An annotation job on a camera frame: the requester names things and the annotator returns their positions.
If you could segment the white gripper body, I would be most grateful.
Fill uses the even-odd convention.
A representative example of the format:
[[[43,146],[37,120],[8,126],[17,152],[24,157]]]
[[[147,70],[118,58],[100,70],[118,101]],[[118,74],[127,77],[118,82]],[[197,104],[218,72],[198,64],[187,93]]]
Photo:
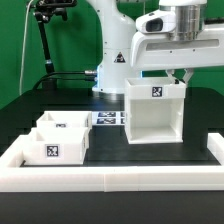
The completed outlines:
[[[132,39],[130,64],[156,71],[224,65],[224,28],[206,27],[195,40],[169,40],[167,34],[142,34]]]

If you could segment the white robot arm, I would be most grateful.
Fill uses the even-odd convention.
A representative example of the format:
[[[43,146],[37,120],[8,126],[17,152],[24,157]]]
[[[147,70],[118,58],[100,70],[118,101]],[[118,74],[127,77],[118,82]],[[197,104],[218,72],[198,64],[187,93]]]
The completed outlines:
[[[125,80],[144,71],[183,69],[188,82],[196,68],[224,65],[224,17],[205,17],[207,0],[159,0],[159,9],[135,20],[121,13],[120,2],[86,0],[98,14],[103,58],[93,93],[113,100],[124,96]]]

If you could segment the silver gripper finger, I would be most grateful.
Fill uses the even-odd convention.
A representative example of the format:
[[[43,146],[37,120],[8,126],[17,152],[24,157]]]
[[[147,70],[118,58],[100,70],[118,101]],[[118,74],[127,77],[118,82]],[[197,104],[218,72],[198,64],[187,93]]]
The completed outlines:
[[[173,76],[175,70],[169,69],[165,71],[172,84],[176,84],[176,78]]]
[[[183,82],[187,84],[189,80],[191,79],[191,77],[193,76],[193,74],[194,74],[194,70],[192,68],[185,69],[185,74],[182,78]]]

